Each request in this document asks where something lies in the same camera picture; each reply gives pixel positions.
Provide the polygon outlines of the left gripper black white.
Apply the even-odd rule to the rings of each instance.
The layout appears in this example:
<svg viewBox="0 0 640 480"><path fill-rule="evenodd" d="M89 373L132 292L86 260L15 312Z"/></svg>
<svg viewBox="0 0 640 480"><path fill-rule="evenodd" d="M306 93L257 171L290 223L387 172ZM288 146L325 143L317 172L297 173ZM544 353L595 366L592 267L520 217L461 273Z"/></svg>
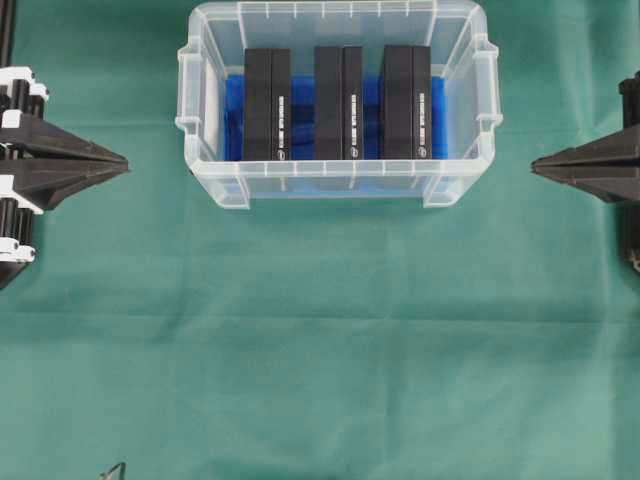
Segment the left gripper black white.
<svg viewBox="0 0 640 480"><path fill-rule="evenodd" d="M29 67L1 69L2 264L34 261L36 216L129 171L125 157L41 119L48 100L47 87L35 81ZM109 163L8 163L24 156L20 149L47 158Z"/></svg>

